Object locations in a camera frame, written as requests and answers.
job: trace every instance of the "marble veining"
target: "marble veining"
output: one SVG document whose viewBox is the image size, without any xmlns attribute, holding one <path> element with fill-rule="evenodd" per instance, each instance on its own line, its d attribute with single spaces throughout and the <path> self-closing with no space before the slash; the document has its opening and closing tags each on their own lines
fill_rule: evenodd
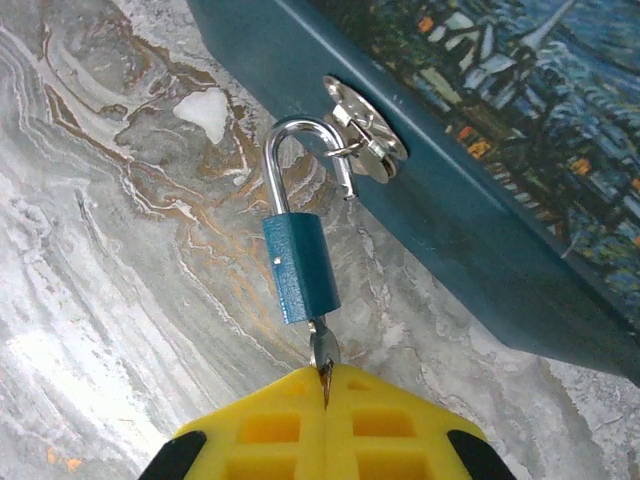
<svg viewBox="0 0 640 480">
<path fill-rule="evenodd" d="M 133 479 L 308 361 L 260 220 L 273 119 L 182 0 L 0 0 L 0 478 Z M 512 351 L 298 145 L 343 358 L 477 422 L 519 479 L 640 478 L 640 390 Z"/>
</svg>

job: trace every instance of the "gray marble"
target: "gray marble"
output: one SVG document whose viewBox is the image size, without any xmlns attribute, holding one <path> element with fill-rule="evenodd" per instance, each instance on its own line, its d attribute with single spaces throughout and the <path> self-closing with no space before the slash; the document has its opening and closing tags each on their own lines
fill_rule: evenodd
<svg viewBox="0 0 640 480">
<path fill-rule="evenodd" d="M 273 119 L 182 0 L 0 0 L 0 105 L 0 478 L 136 478 L 307 363 L 260 226 Z M 347 362 L 477 422 L 519 479 L 640 478 L 638 389 L 502 346 L 299 146 L 284 163 Z"/>
</svg>

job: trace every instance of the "padlock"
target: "padlock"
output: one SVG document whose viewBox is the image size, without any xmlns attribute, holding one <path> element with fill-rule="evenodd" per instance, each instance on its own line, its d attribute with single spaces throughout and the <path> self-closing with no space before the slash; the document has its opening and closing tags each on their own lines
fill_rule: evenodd
<svg viewBox="0 0 640 480">
<path fill-rule="evenodd" d="M 308 132 L 333 150 L 345 148 L 340 134 L 323 120 L 295 116 L 276 123 L 263 146 L 262 167 L 274 215 L 263 220 L 267 251 L 286 324 L 311 321 L 340 307 L 327 242 L 317 215 L 291 212 L 277 159 L 290 135 Z M 346 199 L 356 196 L 351 165 L 335 156 L 338 182 Z"/>
</svg>

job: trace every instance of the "painting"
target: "painting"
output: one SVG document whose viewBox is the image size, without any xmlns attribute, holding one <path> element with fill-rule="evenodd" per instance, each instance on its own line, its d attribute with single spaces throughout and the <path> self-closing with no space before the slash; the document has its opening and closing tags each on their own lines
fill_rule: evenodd
<svg viewBox="0 0 640 480">
<path fill-rule="evenodd" d="M 312 3 L 640 324 L 640 4 Z"/>
</svg>

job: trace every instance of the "silver shackle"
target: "silver shackle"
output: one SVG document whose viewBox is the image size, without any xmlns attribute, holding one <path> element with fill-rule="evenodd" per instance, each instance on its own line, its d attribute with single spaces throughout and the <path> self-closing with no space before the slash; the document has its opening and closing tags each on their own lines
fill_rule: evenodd
<svg viewBox="0 0 640 480">
<path fill-rule="evenodd" d="M 344 149 L 346 144 L 338 131 L 319 118 L 296 115 L 283 118 L 277 122 L 262 146 L 262 172 L 271 209 L 275 215 L 289 212 L 289 201 L 282 182 L 280 164 L 278 163 L 278 147 L 290 135 L 307 132 L 320 137 L 331 150 Z M 334 156 L 333 166 L 338 183 L 343 188 L 343 197 L 350 200 L 358 196 L 353 180 L 351 164 L 345 156 Z"/>
</svg>

